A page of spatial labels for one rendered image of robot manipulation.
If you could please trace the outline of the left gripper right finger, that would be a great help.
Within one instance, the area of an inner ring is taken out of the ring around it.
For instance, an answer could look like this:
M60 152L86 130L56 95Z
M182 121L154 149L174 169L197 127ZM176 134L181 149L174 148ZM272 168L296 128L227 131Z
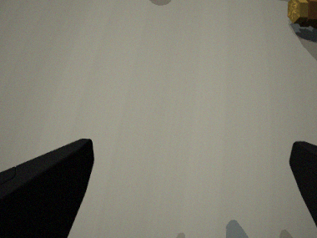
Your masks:
M304 141L295 141L289 165L299 192L317 226L317 146Z

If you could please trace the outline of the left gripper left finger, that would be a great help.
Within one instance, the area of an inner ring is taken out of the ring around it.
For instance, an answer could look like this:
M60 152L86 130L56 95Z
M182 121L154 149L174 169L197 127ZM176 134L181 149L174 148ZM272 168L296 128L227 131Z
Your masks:
M93 163L79 139L0 172L0 238L68 238Z

